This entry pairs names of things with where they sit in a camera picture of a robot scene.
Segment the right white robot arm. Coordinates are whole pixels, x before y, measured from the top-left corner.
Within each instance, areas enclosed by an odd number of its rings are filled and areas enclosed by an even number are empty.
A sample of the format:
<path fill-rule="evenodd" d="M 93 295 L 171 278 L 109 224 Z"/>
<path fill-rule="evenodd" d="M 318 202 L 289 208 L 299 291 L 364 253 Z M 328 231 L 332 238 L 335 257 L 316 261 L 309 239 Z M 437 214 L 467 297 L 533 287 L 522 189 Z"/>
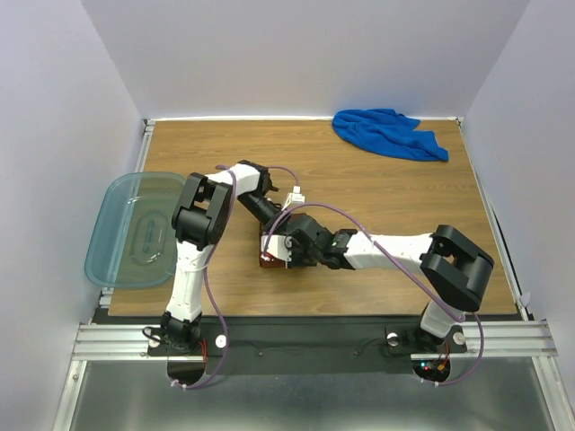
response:
<path fill-rule="evenodd" d="M 287 242 L 287 265 L 330 269 L 398 269 L 423 275 L 441 300 L 430 300 L 413 329 L 416 345 L 433 350 L 468 312 L 482 304 L 494 259 L 451 225 L 411 236 L 372 235 L 358 229 L 331 232 L 306 214 L 291 215 L 279 228 Z"/>

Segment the brown towel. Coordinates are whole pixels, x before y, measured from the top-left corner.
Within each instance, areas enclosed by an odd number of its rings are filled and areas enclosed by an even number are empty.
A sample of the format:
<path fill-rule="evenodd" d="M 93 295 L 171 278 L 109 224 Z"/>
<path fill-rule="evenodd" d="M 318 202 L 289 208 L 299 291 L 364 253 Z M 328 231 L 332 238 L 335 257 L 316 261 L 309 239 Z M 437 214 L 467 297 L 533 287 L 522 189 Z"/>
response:
<path fill-rule="evenodd" d="M 259 226 L 259 238 L 260 239 L 261 239 L 261 236 L 263 234 L 266 234 L 266 233 L 264 232 L 263 225 L 261 224 Z M 278 262 L 278 261 L 266 262 L 266 261 L 263 261 L 260 256 L 259 256 L 259 265 L 261 268 L 287 268 L 288 267 L 288 264 L 284 264 L 283 262 Z"/>

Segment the blue towel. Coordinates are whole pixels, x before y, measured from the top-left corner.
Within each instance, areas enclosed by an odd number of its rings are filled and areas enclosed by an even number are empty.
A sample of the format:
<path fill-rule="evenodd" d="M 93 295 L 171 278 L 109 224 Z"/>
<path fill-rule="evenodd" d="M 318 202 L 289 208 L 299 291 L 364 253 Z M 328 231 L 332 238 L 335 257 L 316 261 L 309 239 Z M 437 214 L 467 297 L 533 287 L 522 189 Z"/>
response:
<path fill-rule="evenodd" d="M 435 133 L 419 125 L 418 119 L 393 109 L 341 110 L 332 119 L 334 133 L 363 151 L 415 162 L 448 162 L 449 152 Z"/>

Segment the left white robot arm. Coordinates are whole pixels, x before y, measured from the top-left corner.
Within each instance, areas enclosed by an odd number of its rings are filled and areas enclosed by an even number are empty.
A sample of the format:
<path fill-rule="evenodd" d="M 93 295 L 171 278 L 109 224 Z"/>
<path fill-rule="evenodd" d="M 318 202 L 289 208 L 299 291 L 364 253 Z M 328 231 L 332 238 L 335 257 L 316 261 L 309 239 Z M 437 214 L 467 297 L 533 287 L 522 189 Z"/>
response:
<path fill-rule="evenodd" d="M 201 289 L 206 269 L 239 199 L 267 223 L 279 211 L 265 194 L 276 190 L 269 169 L 239 163 L 215 174 L 193 172 L 172 214 L 177 260 L 171 298 L 161 318 L 163 343 L 189 354 L 200 343 Z"/>

